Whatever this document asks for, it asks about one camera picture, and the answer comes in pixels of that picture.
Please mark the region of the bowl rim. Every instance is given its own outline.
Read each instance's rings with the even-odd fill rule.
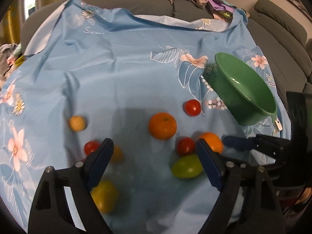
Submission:
[[[263,81],[263,79],[260,77],[261,81],[264,83],[264,85],[266,86],[266,88],[269,90],[269,92],[270,92],[270,94],[271,94],[271,96],[272,96],[272,98],[273,98],[273,100],[274,100],[275,108],[274,108],[274,111],[273,111],[272,113],[271,113],[271,112],[268,112],[268,111],[266,111],[266,110],[264,110],[264,109],[263,109],[262,107],[260,107],[258,104],[252,102],[243,92],[241,92],[241,91],[239,91],[239,90],[237,89],[236,85],[233,84],[233,82],[232,82],[231,80],[228,79],[228,76],[225,75],[225,73],[224,73],[222,67],[219,65],[219,61],[218,61],[218,60],[219,60],[219,56],[220,56],[221,54],[225,54],[225,55],[227,55],[227,56],[229,56],[229,57],[235,58],[235,59],[238,60],[240,63],[246,65],[246,68],[249,69],[250,71],[252,71],[252,73],[255,73],[258,77],[260,77],[260,76],[257,74],[257,72],[254,71],[251,67],[249,67],[245,62],[243,62],[242,60],[238,59],[237,57],[235,57],[235,56],[232,55],[232,54],[228,54],[228,53],[225,53],[225,52],[218,52],[218,53],[216,53],[216,55],[215,55],[215,63],[216,63],[216,65],[218,65],[219,70],[220,70],[221,73],[223,74],[224,78],[235,88],[235,90],[236,90],[241,96],[243,96],[249,103],[251,103],[252,105],[256,106],[259,110],[261,110],[262,112],[264,112],[264,113],[267,114],[268,116],[273,116],[273,115],[275,115],[276,112],[277,112],[276,100],[275,100],[275,97],[274,97],[274,95],[272,94],[271,90],[270,90],[269,87],[267,86],[267,84]]]

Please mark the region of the green bucket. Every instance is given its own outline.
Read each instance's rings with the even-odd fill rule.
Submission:
[[[245,62],[227,53],[215,55],[203,76],[241,125],[255,125],[267,116],[276,120],[275,99],[263,79]]]

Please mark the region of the blue fabric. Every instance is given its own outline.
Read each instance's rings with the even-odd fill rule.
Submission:
[[[46,166],[69,167],[85,158],[86,142],[109,137],[125,155],[124,163],[109,165],[104,174],[121,193],[114,213],[104,215],[113,232],[197,233],[219,192],[204,174],[190,181],[172,176],[176,141],[207,131],[220,138],[274,133],[270,118],[240,126],[201,77],[217,52],[242,59],[270,83],[283,125],[282,134],[274,135],[290,139],[290,122],[269,66],[262,69],[251,59],[263,54],[245,23],[246,16],[236,10],[224,32],[198,31],[140,19],[125,9],[105,10],[70,0],[45,49],[25,61],[1,92],[0,195],[19,224],[27,229]],[[202,104],[197,117],[182,109],[192,98]],[[159,141],[149,135],[149,119],[157,112],[169,112],[177,120],[172,139]],[[86,130],[69,129],[73,115],[86,117]],[[249,153],[231,148],[224,154],[251,159]],[[240,193],[232,221],[241,203]],[[69,205],[83,229],[72,199]]]

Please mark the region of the yellow lemon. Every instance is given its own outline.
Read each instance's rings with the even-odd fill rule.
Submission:
[[[110,159],[110,163],[121,163],[124,160],[124,154],[118,146],[114,146],[114,153],[112,158]]]
[[[92,190],[91,196],[101,213],[109,213],[116,207],[119,192],[111,181],[102,180],[99,185]]]
[[[86,128],[85,119],[82,116],[71,117],[68,124],[69,124],[69,127],[71,128],[71,130],[73,130],[75,132],[85,130],[85,128]]]

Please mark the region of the metal screw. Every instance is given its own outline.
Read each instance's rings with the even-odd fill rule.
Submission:
[[[266,169],[264,169],[263,166],[259,166],[259,167],[258,167],[258,171],[260,171],[261,173],[263,173],[265,170],[266,170]]]
[[[75,163],[75,166],[76,166],[77,168],[83,167],[83,162],[82,162],[82,161],[79,161],[79,162]]]
[[[52,166],[48,166],[48,167],[46,168],[46,172],[47,172],[47,173],[51,172],[52,170],[54,170],[54,168],[53,168]]]
[[[233,162],[231,162],[231,161],[228,161],[228,162],[226,163],[226,165],[227,165],[227,167],[229,167],[229,168],[233,168],[235,164],[234,164]]]

